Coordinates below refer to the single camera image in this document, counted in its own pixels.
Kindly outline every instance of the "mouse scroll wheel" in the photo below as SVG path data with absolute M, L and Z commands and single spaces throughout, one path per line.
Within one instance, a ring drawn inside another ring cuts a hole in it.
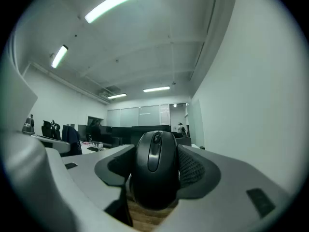
M 160 142 L 160 139 L 161 139 L 160 135 L 154 136 L 154 143 L 155 143 L 155 144 L 159 143 L 159 142 Z

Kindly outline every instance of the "ceiling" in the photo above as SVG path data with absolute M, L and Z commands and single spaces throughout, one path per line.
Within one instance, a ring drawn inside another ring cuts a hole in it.
M 88 24 L 85 15 L 103 1 L 34 1 L 17 25 L 18 62 L 35 62 L 95 95 L 131 99 L 167 85 L 168 95 L 186 92 L 215 0 L 129 0 Z M 62 45 L 68 52 L 53 69 Z

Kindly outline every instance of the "person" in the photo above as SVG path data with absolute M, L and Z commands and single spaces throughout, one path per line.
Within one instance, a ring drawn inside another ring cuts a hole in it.
M 177 132 L 182 133 L 183 130 L 184 130 L 183 124 L 180 122 L 179 125 L 178 125 L 178 128 L 177 128 Z

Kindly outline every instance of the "wooden floor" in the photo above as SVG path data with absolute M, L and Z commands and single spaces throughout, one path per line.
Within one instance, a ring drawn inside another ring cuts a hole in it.
M 174 203 L 160 211 L 146 210 L 135 203 L 130 196 L 127 196 L 127 204 L 133 221 L 133 228 L 143 232 L 149 232 L 155 229 L 177 205 Z

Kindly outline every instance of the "computer mouse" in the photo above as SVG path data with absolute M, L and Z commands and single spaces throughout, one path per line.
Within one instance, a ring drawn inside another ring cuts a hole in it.
M 130 191 L 144 208 L 160 210 L 171 204 L 179 188 L 177 143 L 166 131 L 151 131 L 140 139 Z

